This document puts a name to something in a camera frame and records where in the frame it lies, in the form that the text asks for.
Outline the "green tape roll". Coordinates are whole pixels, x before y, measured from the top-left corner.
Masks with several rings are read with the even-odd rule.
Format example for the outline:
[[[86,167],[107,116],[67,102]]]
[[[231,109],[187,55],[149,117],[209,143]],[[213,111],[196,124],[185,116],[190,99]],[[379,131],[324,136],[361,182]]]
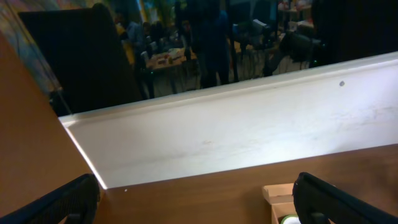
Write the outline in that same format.
[[[297,215],[286,215],[282,217],[280,224],[301,224]]]

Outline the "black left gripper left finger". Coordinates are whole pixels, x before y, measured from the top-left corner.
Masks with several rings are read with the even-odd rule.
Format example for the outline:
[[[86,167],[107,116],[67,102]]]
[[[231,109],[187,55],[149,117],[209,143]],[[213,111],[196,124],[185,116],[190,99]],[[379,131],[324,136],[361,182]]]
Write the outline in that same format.
[[[30,204],[1,217],[1,224],[92,224],[100,187],[93,174],[83,174]]]

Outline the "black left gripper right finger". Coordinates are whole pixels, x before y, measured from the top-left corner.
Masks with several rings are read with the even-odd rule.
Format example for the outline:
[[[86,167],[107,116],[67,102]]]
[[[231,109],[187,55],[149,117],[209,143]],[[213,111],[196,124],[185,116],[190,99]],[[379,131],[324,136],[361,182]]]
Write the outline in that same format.
[[[397,217],[307,172],[299,173],[292,195],[301,224],[397,224]]]

